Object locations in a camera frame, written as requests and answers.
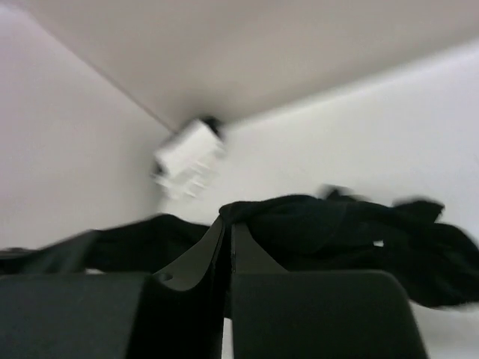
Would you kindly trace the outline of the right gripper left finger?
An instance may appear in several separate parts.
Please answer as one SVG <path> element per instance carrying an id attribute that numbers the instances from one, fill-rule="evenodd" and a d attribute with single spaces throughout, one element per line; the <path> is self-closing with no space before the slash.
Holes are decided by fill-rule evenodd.
<path id="1" fill-rule="evenodd" d="M 98 235 L 1 252 L 1 356 L 220 358 L 223 221 L 155 272 L 90 271 Z"/>

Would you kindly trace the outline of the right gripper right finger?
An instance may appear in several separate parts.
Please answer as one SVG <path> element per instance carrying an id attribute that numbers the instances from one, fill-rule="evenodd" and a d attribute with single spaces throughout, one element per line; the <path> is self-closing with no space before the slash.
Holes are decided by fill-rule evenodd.
<path id="1" fill-rule="evenodd" d="M 382 271 L 287 271 L 231 232 L 236 358 L 425 358 L 406 293 Z"/>

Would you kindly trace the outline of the black tank top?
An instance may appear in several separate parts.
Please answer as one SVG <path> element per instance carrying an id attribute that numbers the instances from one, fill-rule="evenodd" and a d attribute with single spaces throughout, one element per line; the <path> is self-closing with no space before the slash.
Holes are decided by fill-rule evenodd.
<path id="1" fill-rule="evenodd" d="M 324 197 L 229 203 L 219 217 L 226 227 L 246 224 L 257 243 L 289 271 L 386 271 L 422 306 L 475 303 L 478 246 L 460 228 L 439 220 L 443 210 L 430 199 L 383 206 L 333 188 Z M 197 244 L 207 229 L 171 214 L 155 215 L 41 249 L 11 248 L 1 253 L 1 272 L 154 273 Z"/>

